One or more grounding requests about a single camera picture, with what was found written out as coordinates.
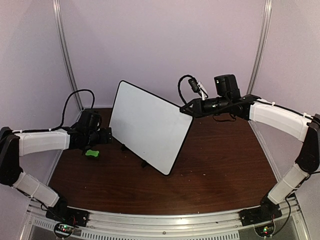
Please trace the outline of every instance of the white wall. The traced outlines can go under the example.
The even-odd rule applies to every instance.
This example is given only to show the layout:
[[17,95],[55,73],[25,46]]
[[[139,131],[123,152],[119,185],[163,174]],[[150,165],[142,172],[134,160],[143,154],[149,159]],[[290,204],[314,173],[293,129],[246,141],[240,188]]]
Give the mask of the white wall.
[[[253,94],[309,114],[320,113],[320,1],[273,1],[262,65]],[[266,145],[283,176],[302,143],[259,124]],[[297,198],[313,240],[319,239],[320,175],[298,191]]]
[[[69,0],[61,12],[74,76],[97,106],[113,104],[120,80],[182,105],[177,83],[195,76],[216,96],[213,77],[235,74],[246,93],[264,0]],[[182,84],[187,100],[195,95]],[[90,97],[83,99],[90,105]]]
[[[49,128],[60,124],[71,92],[51,0],[1,2],[0,7],[0,128]],[[75,120],[72,99],[66,123]],[[46,182],[57,152],[31,154],[22,168]],[[1,239],[18,237],[29,200],[0,185]]]

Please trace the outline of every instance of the robotic arm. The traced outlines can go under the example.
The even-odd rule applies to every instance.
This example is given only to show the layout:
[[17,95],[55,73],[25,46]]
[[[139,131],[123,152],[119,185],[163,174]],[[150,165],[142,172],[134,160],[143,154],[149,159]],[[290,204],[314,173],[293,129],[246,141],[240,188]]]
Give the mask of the robotic arm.
[[0,130],[0,184],[16,188],[23,194],[37,199],[53,215],[65,218],[67,200],[56,191],[23,171],[19,158],[50,150],[80,149],[83,152],[97,144],[112,141],[111,128],[100,128],[102,118],[97,111],[84,110],[79,121],[71,127],[53,130],[12,131]]
[[[202,89],[196,88],[196,84],[191,84],[191,82],[197,80],[190,75],[186,76],[193,79],[192,81],[189,80],[192,90],[200,93]],[[244,209],[239,213],[243,226],[281,217],[279,203],[299,188],[319,168],[320,115],[316,114],[311,117],[306,113],[301,114],[251,94],[241,97],[234,75],[217,76],[214,78],[214,82],[219,97],[193,99],[182,106],[180,112],[195,118],[228,113],[232,118],[239,117],[247,121],[267,124],[303,142],[295,163],[285,176],[262,198],[260,207]],[[269,237],[270,233],[265,231],[261,237],[263,236]]]

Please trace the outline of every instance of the green eraser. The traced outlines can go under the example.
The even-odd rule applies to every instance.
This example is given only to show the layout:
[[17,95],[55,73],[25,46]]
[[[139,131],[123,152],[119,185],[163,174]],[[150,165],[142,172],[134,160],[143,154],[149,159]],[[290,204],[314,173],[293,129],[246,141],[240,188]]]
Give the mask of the green eraser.
[[87,156],[87,157],[97,158],[97,157],[99,157],[99,155],[100,155],[99,151],[88,150],[85,152],[85,156]]

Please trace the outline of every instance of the dark wood tabletop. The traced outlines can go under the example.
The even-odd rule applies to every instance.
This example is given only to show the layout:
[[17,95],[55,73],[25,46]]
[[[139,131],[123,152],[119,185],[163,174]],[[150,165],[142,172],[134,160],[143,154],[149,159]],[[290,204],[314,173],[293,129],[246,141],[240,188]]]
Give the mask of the dark wood tabletop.
[[[98,109],[108,126],[111,109]],[[65,150],[50,186],[72,207],[122,214],[212,213],[257,206],[276,179],[249,123],[195,119],[171,174],[165,176],[116,140],[99,159]]]

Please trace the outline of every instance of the tilted whiteboard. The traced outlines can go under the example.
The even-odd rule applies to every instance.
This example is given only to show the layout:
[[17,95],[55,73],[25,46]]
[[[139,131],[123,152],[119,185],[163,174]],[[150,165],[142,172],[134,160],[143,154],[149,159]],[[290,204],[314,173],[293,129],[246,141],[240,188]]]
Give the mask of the tilted whiteboard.
[[109,126],[116,140],[168,175],[192,122],[173,103],[121,81]]

